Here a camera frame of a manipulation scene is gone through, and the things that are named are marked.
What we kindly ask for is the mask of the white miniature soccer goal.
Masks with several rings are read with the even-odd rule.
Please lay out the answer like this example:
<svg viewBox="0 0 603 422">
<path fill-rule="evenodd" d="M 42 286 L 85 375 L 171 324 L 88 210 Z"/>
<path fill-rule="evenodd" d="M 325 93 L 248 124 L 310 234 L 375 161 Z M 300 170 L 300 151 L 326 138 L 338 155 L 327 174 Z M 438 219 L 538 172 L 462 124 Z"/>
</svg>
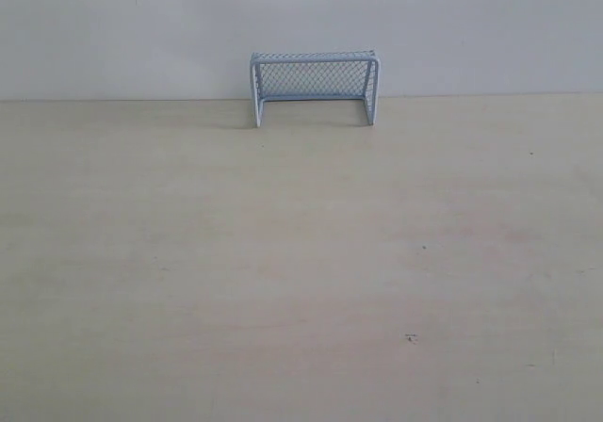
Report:
<svg viewBox="0 0 603 422">
<path fill-rule="evenodd" d="M 253 53 L 249 71 L 256 126 L 271 102 L 361 101 L 367 123 L 377 119 L 381 62 L 373 50 Z"/>
</svg>

